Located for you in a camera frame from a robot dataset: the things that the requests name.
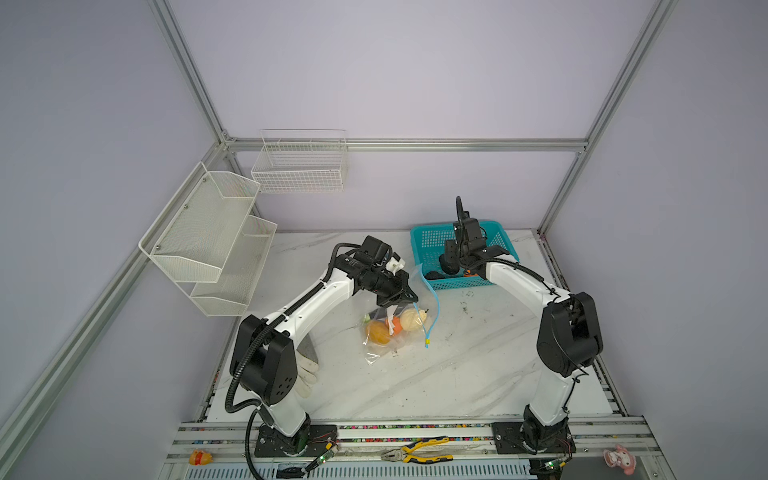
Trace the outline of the cream round toy food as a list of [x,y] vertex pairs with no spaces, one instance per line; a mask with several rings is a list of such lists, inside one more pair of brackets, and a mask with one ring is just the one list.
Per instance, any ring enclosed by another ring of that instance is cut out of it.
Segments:
[[428,311],[418,307],[404,309],[400,315],[400,322],[403,331],[414,332],[423,330],[428,319]]

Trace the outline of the dark avocado toy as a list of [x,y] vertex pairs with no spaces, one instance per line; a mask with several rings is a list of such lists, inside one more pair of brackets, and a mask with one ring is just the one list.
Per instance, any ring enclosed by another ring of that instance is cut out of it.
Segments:
[[461,270],[460,260],[455,255],[449,255],[447,253],[440,255],[439,264],[441,270],[449,276],[455,276]]
[[446,276],[444,274],[440,273],[440,272],[437,272],[437,271],[430,271],[430,272],[427,272],[424,275],[424,278],[426,280],[435,281],[435,280],[445,279]]

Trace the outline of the clear zip top bag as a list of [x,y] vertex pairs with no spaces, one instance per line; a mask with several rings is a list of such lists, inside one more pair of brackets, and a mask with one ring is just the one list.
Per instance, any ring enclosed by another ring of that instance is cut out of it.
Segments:
[[396,356],[408,347],[430,348],[441,305],[426,274],[423,263],[417,264],[409,274],[408,286],[418,297],[416,301],[377,307],[363,316],[364,358],[369,365],[387,356]]

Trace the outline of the yellow mango toy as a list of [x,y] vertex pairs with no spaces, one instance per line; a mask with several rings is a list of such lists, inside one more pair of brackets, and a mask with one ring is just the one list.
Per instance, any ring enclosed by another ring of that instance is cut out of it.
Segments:
[[385,321],[372,320],[366,324],[366,336],[370,343],[388,345],[391,341],[389,326]]

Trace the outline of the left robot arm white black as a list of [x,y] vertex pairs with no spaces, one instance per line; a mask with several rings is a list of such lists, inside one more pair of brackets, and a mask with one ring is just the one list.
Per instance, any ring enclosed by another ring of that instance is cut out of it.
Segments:
[[241,321],[230,361],[231,380],[224,409],[234,414],[253,408],[267,425],[294,437],[310,424],[299,400],[299,360],[296,348],[311,330],[341,303],[360,291],[375,295],[379,307],[413,304],[405,262],[360,260],[341,255],[318,281],[288,305],[264,318]]

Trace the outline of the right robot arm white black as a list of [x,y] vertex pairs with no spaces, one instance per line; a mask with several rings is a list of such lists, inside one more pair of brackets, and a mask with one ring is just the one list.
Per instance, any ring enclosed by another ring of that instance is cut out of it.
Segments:
[[544,370],[524,409],[521,436],[525,450],[544,452],[566,438],[575,387],[603,350],[595,300],[547,282],[504,247],[490,245],[480,222],[462,207],[453,230],[441,256],[443,270],[463,270],[501,287],[539,319],[536,352]]

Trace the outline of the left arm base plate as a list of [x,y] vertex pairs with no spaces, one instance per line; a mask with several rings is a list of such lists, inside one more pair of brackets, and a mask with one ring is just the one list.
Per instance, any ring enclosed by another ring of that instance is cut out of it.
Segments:
[[333,424],[311,424],[302,427],[294,436],[283,435],[276,428],[262,425],[253,442],[252,453],[256,458],[317,457],[335,443],[338,427]]

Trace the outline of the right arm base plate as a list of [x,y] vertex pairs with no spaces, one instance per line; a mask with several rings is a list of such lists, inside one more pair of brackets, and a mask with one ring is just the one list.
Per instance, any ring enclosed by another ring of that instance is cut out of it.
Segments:
[[491,428],[498,454],[554,455],[575,451],[568,419],[551,426],[541,426],[536,420],[494,422]]

